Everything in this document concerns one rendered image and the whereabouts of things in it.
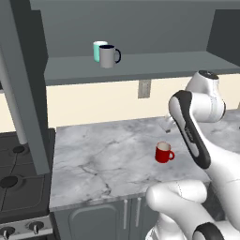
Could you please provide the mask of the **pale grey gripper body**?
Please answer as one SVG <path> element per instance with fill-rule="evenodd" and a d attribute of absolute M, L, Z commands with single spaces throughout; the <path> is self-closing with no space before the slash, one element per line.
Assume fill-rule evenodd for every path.
<path fill-rule="evenodd" d="M 167 129 L 172 129 L 174 127 L 175 123 L 173 118 L 166 114 L 160 121 L 159 126 L 165 131 Z"/>

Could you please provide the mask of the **red mug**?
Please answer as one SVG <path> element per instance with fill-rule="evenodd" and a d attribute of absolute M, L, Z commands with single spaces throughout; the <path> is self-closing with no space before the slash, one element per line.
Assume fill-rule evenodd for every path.
<path fill-rule="evenodd" d="M 158 163 L 167 163 L 174 159 L 174 152 L 166 142 L 159 142 L 156 146 L 155 160 Z"/>

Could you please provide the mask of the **grey base cabinet door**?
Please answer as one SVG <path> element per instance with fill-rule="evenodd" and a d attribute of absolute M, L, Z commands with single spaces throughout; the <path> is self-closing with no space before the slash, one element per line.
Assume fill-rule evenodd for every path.
<path fill-rule="evenodd" d="M 145 197 L 141 197 L 141 213 L 139 226 L 135 226 L 137 198 L 131 200 L 131 214 L 128 240 L 145 240 L 145 236 L 154 227 L 158 220 L 158 212 L 153 211 L 146 203 Z"/>
<path fill-rule="evenodd" d="M 56 211 L 61 240 L 128 240 L 130 204 L 127 205 L 127 228 L 123 229 L 124 200 Z"/>

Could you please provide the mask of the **teal mug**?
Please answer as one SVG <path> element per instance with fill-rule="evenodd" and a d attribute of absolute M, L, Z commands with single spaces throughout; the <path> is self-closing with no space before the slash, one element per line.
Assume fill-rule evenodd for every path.
<path fill-rule="evenodd" d="M 94 41 L 93 42 L 93 51 L 94 51 L 94 60 L 99 62 L 99 47 L 101 45 L 108 45 L 107 41 Z"/>

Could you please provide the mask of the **black gas stove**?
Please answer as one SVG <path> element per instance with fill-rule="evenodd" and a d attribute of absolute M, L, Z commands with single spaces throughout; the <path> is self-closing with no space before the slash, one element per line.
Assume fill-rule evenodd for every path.
<path fill-rule="evenodd" d="M 49 210 L 52 174 L 37 175 L 28 144 L 15 132 L 0 133 L 0 229 L 13 227 L 8 240 L 56 240 Z M 44 227 L 34 234 L 31 222 Z"/>

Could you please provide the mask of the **black stove knob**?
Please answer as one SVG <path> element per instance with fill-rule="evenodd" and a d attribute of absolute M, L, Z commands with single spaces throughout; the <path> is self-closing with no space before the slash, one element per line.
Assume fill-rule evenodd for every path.
<path fill-rule="evenodd" d="M 38 232 L 44 227 L 44 223 L 41 221 L 31 222 L 28 226 L 28 229 L 31 230 L 34 234 L 38 234 Z"/>
<path fill-rule="evenodd" d="M 14 233 L 15 229 L 13 227 L 4 227 L 0 229 L 0 235 L 4 238 L 4 240 L 8 240 Z"/>

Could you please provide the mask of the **grey wall outlet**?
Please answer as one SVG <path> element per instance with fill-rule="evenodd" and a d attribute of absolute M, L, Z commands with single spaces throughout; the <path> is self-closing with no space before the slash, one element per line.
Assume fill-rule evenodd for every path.
<path fill-rule="evenodd" d="M 151 81 L 139 80 L 138 98 L 149 98 L 151 93 Z"/>

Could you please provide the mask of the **grey open wall cabinet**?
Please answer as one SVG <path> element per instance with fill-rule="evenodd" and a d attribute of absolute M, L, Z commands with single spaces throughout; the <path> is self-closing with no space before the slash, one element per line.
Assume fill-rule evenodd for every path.
<path fill-rule="evenodd" d="M 206 50 L 217 9 L 240 0 L 30 0 L 41 13 L 48 85 L 186 77 L 199 69 L 240 73 Z M 93 42 L 122 58 L 112 68 L 94 60 Z"/>

